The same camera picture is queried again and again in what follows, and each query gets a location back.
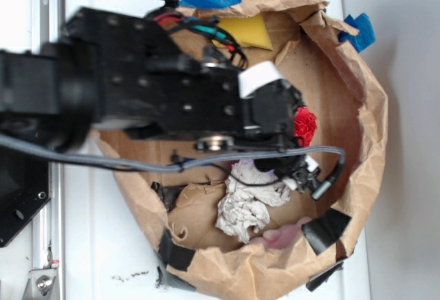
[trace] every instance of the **red wire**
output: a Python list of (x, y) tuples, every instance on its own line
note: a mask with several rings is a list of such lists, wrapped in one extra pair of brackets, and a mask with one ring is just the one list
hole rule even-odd
[(178, 22), (178, 23), (182, 22), (182, 20), (180, 18), (177, 18), (177, 17), (166, 17), (166, 18), (163, 18), (163, 19), (157, 21), (157, 23), (159, 25), (165, 25), (166, 23), (169, 23), (171, 21), (175, 21), (175, 22)]
[(158, 16), (154, 17), (153, 19), (156, 20), (156, 21), (159, 21), (160, 19), (163, 19), (163, 18), (166, 18), (166, 17), (169, 17), (169, 16), (181, 17), (182, 15), (180, 13), (178, 13), (178, 12), (170, 11), (170, 12), (161, 13)]

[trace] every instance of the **white wall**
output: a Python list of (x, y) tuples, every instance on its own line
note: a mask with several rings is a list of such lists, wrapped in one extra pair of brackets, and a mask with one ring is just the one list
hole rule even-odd
[[(31, 0), (0, 0), (0, 49), (31, 48)], [(21, 299), (32, 269), (32, 225), (0, 248), (0, 299)]]
[(362, 53), (390, 98), (382, 192), (366, 227), (371, 294), (440, 298), (440, 0), (343, 0), (367, 13)]

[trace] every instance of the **metal bracket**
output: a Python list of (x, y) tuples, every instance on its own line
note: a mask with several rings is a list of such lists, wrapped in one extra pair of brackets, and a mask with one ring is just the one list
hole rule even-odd
[(31, 270), (22, 300), (60, 299), (60, 284), (57, 272), (57, 269)]

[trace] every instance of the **green wire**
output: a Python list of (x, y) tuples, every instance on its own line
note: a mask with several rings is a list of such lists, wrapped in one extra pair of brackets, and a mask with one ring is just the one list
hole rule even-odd
[(192, 28), (194, 28), (195, 30), (199, 30), (200, 32), (205, 32), (205, 33), (208, 33), (211, 35), (215, 35), (221, 40), (227, 39), (227, 36), (225, 34), (218, 32), (215, 28), (211, 28), (211, 27), (203, 26), (203, 25), (196, 25)]

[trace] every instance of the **cardboard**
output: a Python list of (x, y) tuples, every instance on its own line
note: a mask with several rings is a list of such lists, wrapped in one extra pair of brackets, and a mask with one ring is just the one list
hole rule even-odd
[[(353, 46), (338, 41), (341, 30), (350, 34), (357, 30), (327, 16), (327, 5), (322, 0), (243, 0), (223, 10), (183, 10), (202, 18), (262, 13), (274, 50), (247, 49), (250, 65), (274, 61), (318, 117), (312, 145), (335, 145), (346, 151), (344, 172), (324, 197), (315, 202), (309, 194), (293, 192), (287, 205), (269, 208), (271, 222), (266, 228), (296, 223), (305, 215), (316, 218), (330, 207), (351, 217), (340, 241), (320, 255), (302, 232), (283, 250), (264, 251), (261, 244), (236, 249), (239, 245), (233, 237), (212, 227), (216, 214), (212, 210), (224, 191), (221, 184), (187, 187), (170, 215), (149, 187), (152, 181), (164, 185), (219, 181), (225, 178), (222, 172), (200, 167), (175, 175), (115, 173), (127, 204), (155, 250), (164, 228), (171, 230), (176, 244), (198, 248), (187, 271), (167, 267), (197, 292), (231, 300), (277, 299), (353, 252), (382, 181), (388, 105), (384, 90)], [(190, 42), (181, 39), (179, 44), (186, 48)], [(102, 131), (97, 141), (108, 156), (161, 164), (170, 163), (175, 148), (182, 155), (199, 155), (192, 143), (135, 142), (122, 132)], [(326, 153), (313, 157), (320, 163), (322, 175), (331, 171), (337, 159)]]

